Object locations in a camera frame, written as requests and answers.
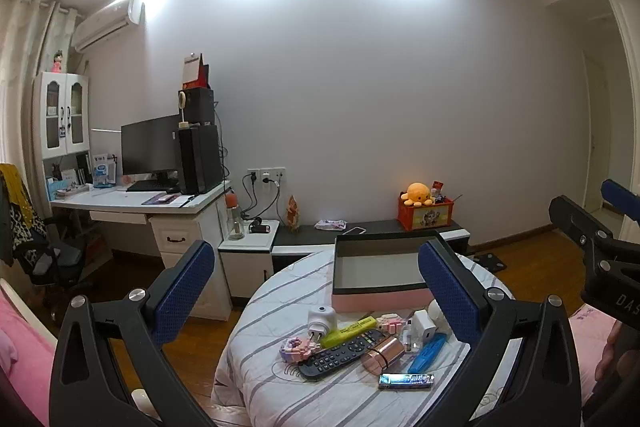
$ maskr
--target blue gripper pad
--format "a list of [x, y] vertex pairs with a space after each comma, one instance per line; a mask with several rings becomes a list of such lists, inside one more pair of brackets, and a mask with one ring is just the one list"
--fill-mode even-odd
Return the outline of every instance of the blue gripper pad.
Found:
[[613, 180], [604, 180], [600, 193], [620, 212], [640, 223], [640, 198], [633, 192]]
[[173, 283], [155, 307], [152, 336], [158, 347], [173, 342], [178, 336], [213, 273], [215, 260], [211, 245], [205, 241], [197, 241], [174, 268], [165, 270], [177, 269], [179, 272], [174, 275]]
[[473, 348], [482, 336], [478, 307], [430, 243], [418, 250], [418, 268], [456, 338]]

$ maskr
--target metal screw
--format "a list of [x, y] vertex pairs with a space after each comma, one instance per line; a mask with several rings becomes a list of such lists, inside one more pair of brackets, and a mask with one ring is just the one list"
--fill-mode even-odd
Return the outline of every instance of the metal screw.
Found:
[[562, 306], [562, 299], [557, 295], [549, 295], [547, 300], [549, 301], [549, 304], [555, 306], [556, 308]]
[[145, 298], [146, 292], [142, 288], [136, 288], [129, 292], [129, 300], [133, 302], [142, 301]]
[[79, 308], [85, 302], [86, 302], [86, 299], [84, 298], [84, 295], [76, 295], [74, 298], [71, 299], [71, 307]]
[[487, 295], [492, 301], [501, 301], [505, 298], [504, 292], [500, 288], [496, 288], [495, 286], [489, 288], [486, 291]]

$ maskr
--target curtain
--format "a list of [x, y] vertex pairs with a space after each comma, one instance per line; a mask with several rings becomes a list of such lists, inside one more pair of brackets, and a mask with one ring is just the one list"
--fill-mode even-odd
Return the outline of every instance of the curtain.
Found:
[[[76, 10], [62, 9], [57, 2], [46, 5], [42, 0], [0, 0], [0, 162], [17, 165], [41, 216], [49, 213], [49, 205], [36, 174], [42, 165], [34, 161], [34, 79], [41, 71], [50, 70], [58, 50], [64, 54], [62, 71], [66, 71], [77, 16]], [[25, 289], [25, 282], [15, 274], [16, 266], [0, 266], [0, 277], [24, 294], [20, 290]]]

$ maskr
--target pink box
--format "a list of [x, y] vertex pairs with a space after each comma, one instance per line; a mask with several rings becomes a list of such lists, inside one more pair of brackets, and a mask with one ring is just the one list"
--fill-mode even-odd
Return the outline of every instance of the pink box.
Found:
[[418, 269], [418, 248], [436, 232], [339, 235], [332, 307], [340, 313], [423, 309], [433, 295]]

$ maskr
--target white tablecloth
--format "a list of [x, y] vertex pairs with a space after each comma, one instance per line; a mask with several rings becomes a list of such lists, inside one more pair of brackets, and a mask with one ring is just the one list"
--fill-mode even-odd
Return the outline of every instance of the white tablecloth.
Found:
[[[485, 288], [511, 293], [487, 270], [461, 257]], [[212, 402], [246, 407], [254, 427], [411, 427], [446, 387], [469, 351], [453, 335], [430, 368], [429, 390], [380, 391], [378, 378], [355, 362], [317, 382], [304, 380], [295, 364], [280, 358], [283, 341], [306, 331], [310, 306], [331, 304], [334, 248], [310, 254], [276, 273], [255, 293], [234, 328], [216, 370]], [[392, 310], [408, 317], [411, 310]], [[379, 316], [383, 311], [376, 311]], [[340, 327], [363, 314], [340, 314]], [[520, 340], [510, 342], [476, 416], [491, 410], [516, 358]], [[392, 367], [398, 373], [415, 355]]]

